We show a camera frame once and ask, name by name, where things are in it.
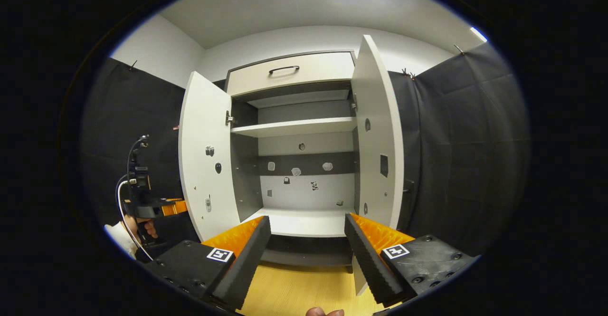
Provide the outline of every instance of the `finger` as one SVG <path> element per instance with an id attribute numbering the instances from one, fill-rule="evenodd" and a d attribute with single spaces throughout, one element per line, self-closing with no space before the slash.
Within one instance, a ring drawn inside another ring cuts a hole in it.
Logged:
<path id="1" fill-rule="evenodd" d="M 327 316 L 344 316 L 344 310 L 343 309 L 334 310 L 334 311 L 328 313 Z"/>
<path id="2" fill-rule="evenodd" d="M 313 307 L 306 311 L 306 316 L 325 316 L 325 312 L 320 307 Z"/>

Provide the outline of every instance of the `ceiling light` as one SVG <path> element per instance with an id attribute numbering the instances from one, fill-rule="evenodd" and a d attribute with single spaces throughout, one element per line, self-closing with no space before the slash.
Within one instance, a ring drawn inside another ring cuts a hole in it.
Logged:
<path id="1" fill-rule="evenodd" d="M 478 37 L 479 37 L 479 39 L 481 39 L 482 41 L 484 41 L 484 43 L 485 43 L 486 41 L 488 41 L 488 40 L 486 39 L 486 37 L 484 37 L 484 35 L 482 35 L 482 34 L 481 34 L 481 33 L 480 33 L 478 30 L 476 30 L 475 28 L 471 28 L 471 31 L 473 31 L 473 33 L 474 33 L 476 36 L 478 36 Z"/>

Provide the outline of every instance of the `white cable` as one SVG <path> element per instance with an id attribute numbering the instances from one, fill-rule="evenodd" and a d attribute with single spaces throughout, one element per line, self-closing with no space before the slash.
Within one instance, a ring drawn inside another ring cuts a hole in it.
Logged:
<path id="1" fill-rule="evenodd" d="M 120 185 L 118 186 L 118 191 L 116 192 L 116 201 L 118 201 L 118 208 L 120 209 L 120 216 L 122 217 L 122 223 L 123 223 L 124 227 L 126 228 L 126 231 L 129 232 L 129 235 L 131 236 L 131 240 L 133 240 L 133 242 L 135 242 L 135 245 L 137 245 L 140 249 L 142 249 L 142 251 L 144 253 L 146 253 L 146 256 L 148 256 L 148 258 L 150 258 L 150 260 L 154 260 L 148 254 L 148 252 L 146 252 L 146 250 L 143 249 L 143 246 L 141 246 L 139 244 L 139 242 L 135 239 L 135 236 L 131 232 L 131 229 L 129 229 L 129 226 L 126 224 L 126 220 L 124 220 L 124 212 L 122 210 L 122 203 L 120 203 L 120 188 L 122 188 L 122 184 L 125 184 L 127 182 L 129 182 L 129 181 L 120 182 Z"/>

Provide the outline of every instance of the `sticker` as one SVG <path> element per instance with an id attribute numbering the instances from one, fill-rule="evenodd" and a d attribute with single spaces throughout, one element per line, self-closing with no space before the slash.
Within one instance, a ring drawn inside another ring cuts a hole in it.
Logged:
<path id="1" fill-rule="evenodd" d="M 209 259 L 228 262 L 230 256 L 232 256 L 232 251 L 228 251 L 228 249 L 212 249 L 211 253 L 207 256 Z"/>
<path id="2" fill-rule="evenodd" d="M 410 253 L 410 251 L 403 247 L 403 245 L 395 245 L 393 247 L 389 247 L 388 249 L 383 249 L 382 251 L 389 256 L 389 259 L 399 258 L 400 256 Z"/>

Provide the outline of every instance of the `cabinet door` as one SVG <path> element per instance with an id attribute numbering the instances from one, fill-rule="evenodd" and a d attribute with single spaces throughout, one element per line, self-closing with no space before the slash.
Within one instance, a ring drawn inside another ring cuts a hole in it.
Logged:
<path id="1" fill-rule="evenodd" d="M 367 219 L 397 228 L 403 191 L 403 138 L 397 99 L 380 52 L 363 35 L 351 80 L 356 94 L 359 140 L 360 192 L 356 212 Z M 356 293 L 367 287 L 353 261 Z"/>
<path id="2" fill-rule="evenodd" d="M 230 96 L 196 71 L 180 116 L 178 152 L 184 199 L 200 241 L 239 224 L 230 163 Z M 213 151 L 206 151 L 207 146 Z"/>

